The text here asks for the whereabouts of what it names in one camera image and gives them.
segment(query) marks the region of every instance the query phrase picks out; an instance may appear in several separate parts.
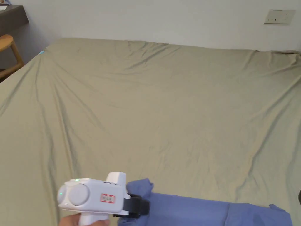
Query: blue fabric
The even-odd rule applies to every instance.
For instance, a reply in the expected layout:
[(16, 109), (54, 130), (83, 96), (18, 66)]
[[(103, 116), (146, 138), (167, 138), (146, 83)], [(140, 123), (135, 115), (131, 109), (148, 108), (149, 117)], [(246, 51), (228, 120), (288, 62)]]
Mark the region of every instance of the blue fabric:
[(290, 214), (246, 203), (228, 203), (152, 193), (148, 179), (127, 184), (129, 193), (150, 201), (150, 214), (139, 219), (120, 218), (118, 226), (292, 226)]

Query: bed sheet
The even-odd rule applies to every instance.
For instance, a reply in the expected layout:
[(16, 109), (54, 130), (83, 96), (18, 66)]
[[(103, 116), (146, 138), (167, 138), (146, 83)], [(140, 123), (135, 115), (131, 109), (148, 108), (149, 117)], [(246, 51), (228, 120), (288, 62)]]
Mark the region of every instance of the bed sheet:
[(64, 38), (0, 84), (1, 225), (53, 226), (71, 178), (260, 206), (301, 224), (301, 56)]

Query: wooden desk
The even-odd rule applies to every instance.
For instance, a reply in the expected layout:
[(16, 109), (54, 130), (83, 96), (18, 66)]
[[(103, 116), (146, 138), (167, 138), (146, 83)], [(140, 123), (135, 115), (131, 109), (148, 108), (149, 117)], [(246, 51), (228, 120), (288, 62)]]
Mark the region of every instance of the wooden desk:
[(0, 11), (0, 36), (29, 23), (22, 5), (9, 5)]

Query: hand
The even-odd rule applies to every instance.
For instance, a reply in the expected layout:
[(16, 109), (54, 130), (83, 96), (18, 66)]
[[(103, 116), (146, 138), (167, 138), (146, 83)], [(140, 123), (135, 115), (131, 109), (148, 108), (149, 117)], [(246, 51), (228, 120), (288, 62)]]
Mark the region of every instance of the hand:
[[(63, 217), (59, 223), (59, 226), (78, 226), (79, 218), (80, 218), (80, 213)], [(96, 221), (90, 226), (108, 226), (109, 224), (110, 224), (109, 220), (104, 220), (104, 221)]]

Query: black strap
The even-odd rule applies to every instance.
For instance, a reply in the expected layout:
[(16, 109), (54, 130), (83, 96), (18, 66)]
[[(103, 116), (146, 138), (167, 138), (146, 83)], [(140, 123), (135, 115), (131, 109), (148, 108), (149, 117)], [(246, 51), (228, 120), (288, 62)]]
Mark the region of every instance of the black strap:
[(124, 199), (123, 210), (128, 211), (128, 215), (113, 215), (115, 217), (139, 218), (141, 215), (147, 215), (150, 210), (150, 202), (142, 199), (139, 195), (129, 194), (130, 199)]

